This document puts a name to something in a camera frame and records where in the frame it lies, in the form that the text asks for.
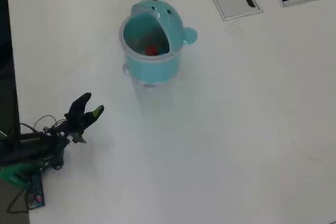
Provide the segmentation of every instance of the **cup lid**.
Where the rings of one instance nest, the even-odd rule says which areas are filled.
[[[197,32],[185,28],[176,9],[165,1],[144,0],[135,4],[131,9],[131,16],[149,12],[159,22],[164,30],[171,51],[179,51],[183,44],[192,44],[197,40]]]

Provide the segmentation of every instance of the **cup handle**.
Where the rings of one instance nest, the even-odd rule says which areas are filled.
[[[197,41],[197,32],[193,28],[186,27],[184,28],[184,38],[183,43],[185,44],[193,44]]]

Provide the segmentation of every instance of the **white tabletop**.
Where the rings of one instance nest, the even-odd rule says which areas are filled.
[[[61,119],[85,92],[106,107],[31,223],[336,220],[335,0],[257,0],[263,13],[227,22],[212,0],[166,0],[198,41],[149,93],[118,40],[138,1],[9,0],[21,121]]]

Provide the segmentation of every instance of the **cable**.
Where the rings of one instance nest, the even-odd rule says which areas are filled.
[[[47,116],[53,118],[53,119],[55,120],[55,123],[57,123],[57,120],[56,120],[56,118],[55,118],[53,115],[44,115],[44,116],[42,116],[39,120],[36,121],[36,123],[34,124],[34,127],[33,127],[33,128],[35,129],[36,124],[37,124],[41,119],[46,118]]]
[[[27,202],[25,202],[26,204],[26,210],[20,210],[20,211],[11,211],[11,208],[13,207],[14,203],[18,200],[18,198],[20,197],[20,195],[26,190],[27,185],[22,188],[18,194],[14,197],[14,199],[10,202],[8,208],[7,208],[7,213],[9,214],[27,214],[28,213],[28,204]]]
[[[43,173],[45,173],[45,171],[47,169],[51,168],[50,165],[45,166],[42,170],[41,170],[41,176],[43,176]],[[27,214],[29,212],[29,206],[28,206],[28,195],[31,191],[31,189],[36,186],[36,183],[39,182],[40,177],[35,178],[34,180],[32,180],[30,183],[26,183],[25,187],[22,188],[18,194],[14,197],[14,199],[10,202],[10,204],[8,205],[7,208],[7,213],[9,214]],[[26,210],[19,210],[19,211],[11,211],[11,208],[13,207],[13,205],[15,204],[15,202],[19,199],[20,195],[26,190],[26,194],[25,194],[25,205],[26,205]]]
[[[59,123],[62,123],[62,122],[65,122],[65,121],[66,121],[66,119],[58,120],[52,127],[54,127],[54,126],[57,127]]]
[[[33,127],[29,126],[28,124],[20,123],[20,125],[26,126],[27,128],[31,129],[33,132],[37,133],[37,130],[34,129]]]

